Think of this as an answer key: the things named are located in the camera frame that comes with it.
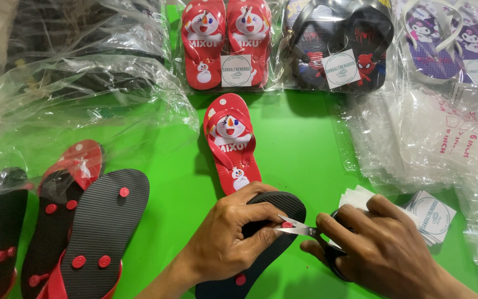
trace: spider-man print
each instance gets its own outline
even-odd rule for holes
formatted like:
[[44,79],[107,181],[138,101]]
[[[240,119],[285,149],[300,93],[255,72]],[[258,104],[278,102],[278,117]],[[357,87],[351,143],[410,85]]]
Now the spider-man print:
[[307,52],[307,56],[309,56],[309,66],[313,70],[317,70],[315,77],[324,76],[324,67],[322,65],[322,58],[324,55],[322,52]]
[[368,44],[373,42],[373,39],[375,37],[375,29],[373,28],[366,28],[362,29],[359,27],[355,27],[355,40],[363,44],[363,39],[368,41]]
[[372,54],[362,54],[359,55],[357,58],[357,70],[359,70],[359,74],[361,75],[361,80],[357,81],[358,86],[363,85],[363,79],[370,82],[371,79],[368,78],[369,75],[375,68],[375,63],[372,62]]

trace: green surface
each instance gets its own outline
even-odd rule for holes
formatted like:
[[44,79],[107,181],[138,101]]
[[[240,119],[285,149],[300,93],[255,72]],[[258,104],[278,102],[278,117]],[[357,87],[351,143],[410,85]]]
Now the green surface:
[[[169,7],[169,13],[172,13],[172,27],[175,28],[178,17],[174,8]],[[337,116],[331,113],[333,105],[341,98],[339,95],[286,91],[281,96],[242,96],[249,106],[256,132],[254,155],[263,182],[296,194],[308,209],[307,225],[315,226],[315,216],[319,212],[336,209],[346,188],[353,189],[357,184],[371,188],[366,180],[349,175],[342,166],[332,126]],[[189,97],[199,119],[215,98]],[[62,137],[74,141],[91,137],[102,141],[116,130],[116,127],[77,130]],[[109,151],[116,153],[108,161],[106,172],[130,167],[143,171],[150,180],[149,203],[123,257],[123,274],[114,298],[132,298],[148,285],[187,243],[216,200],[224,196],[206,140],[200,137],[183,144],[182,140],[189,140],[189,137],[186,126],[147,133],[128,132],[123,135],[124,139],[151,142],[130,153],[116,151],[114,144],[105,148],[106,155]],[[56,144],[42,146],[42,152],[47,151],[52,156],[43,154],[35,163],[45,165],[46,169],[65,148],[55,149]],[[460,211],[452,190],[435,196]],[[18,270],[38,212],[36,196],[30,195],[29,199],[18,250]],[[402,196],[392,200],[401,204],[408,199]],[[466,247],[462,234],[464,227],[465,219],[459,212],[444,243],[431,248],[431,252],[446,270],[478,292],[478,267]],[[377,297],[353,283],[342,282],[314,257],[302,253],[298,246],[305,239],[307,237],[298,236],[267,268],[251,289],[249,299]],[[10,298],[20,297],[17,283]],[[194,298],[194,289],[183,298]]]

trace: spider-man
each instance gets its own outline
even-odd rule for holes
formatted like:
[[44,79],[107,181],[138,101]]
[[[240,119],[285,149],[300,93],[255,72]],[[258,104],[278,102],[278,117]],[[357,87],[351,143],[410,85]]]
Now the spider-man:
[[324,66],[322,65],[322,58],[324,55],[322,52],[306,52],[307,56],[309,56],[309,66],[313,70],[317,70],[315,77],[324,76]]
[[367,75],[369,75],[375,68],[375,63],[372,62],[372,54],[361,54],[357,58],[357,69],[361,75],[361,80],[357,81],[358,86],[363,85],[363,79],[371,81]]

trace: hand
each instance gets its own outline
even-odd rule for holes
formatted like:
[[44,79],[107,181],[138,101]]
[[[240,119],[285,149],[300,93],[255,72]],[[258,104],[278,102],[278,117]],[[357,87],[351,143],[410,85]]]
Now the hand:
[[[286,215],[270,203],[247,205],[257,194],[277,191],[252,182],[217,201],[188,244],[138,298],[179,298],[191,286],[222,280],[248,269],[281,234],[276,230]],[[243,225],[272,221],[252,237],[244,238]]]
[[[316,217],[320,231],[348,254],[336,259],[342,275],[391,298],[478,298],[434,261],[414,222],[393,203],[374,195],[367,208],[343,205],[341,223],[325,213]],[[304,241],[300,248],[326,263],[318,242]]]

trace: finger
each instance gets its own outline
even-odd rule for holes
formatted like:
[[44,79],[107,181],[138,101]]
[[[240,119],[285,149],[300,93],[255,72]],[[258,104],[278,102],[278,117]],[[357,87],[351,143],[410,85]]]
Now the finger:
[[276,227],[279,225],[271,223],[258,230],[252,237],[240,241],[239,251],[247,254],[253,263],[267,247],[283,234],[282,231],[276,230]]
[[324,250],[316,240],[303,241],[302,243],[300,243],[300,249],[303,252],[307,252],[310,255],[316,257],[319,261],[326,265],[326,267],[328,267],[328,262],[326,261]]
[[412,219],[410,219],[409,216],[403,213],[395,204],[381,194],[375,194],[372,196],[367,202],[367,207],[371,213],[376,215],[390,217],[401,221],[402,223],[412,222]]
[[352,205],[344,204],[337,212],[337,220],[345,227],[353,228],[358,233],[375,230],[375,223]]
[[262,182],[253,181],[250,184],[242,187],[230,196],[230,203],[232,204],[246,204],[257,194],[269,191],[277,191],[278,189]]
[[359,248],[356,236],[326,213],[316,216],[316,226],[322,234],[333,240],[345,252],[355,252]]
[[349,255],[337,257],[335,265],[346,279],[352,282],[359,282],[358,268],[355,266],[355,263],[352,262]]
[[238,221],[245,225],[252,221],[270,220],[275,223],[282,223],[284,220],[278,214],[287,216],[282,210],[269,202],[255,203],[236,206]]

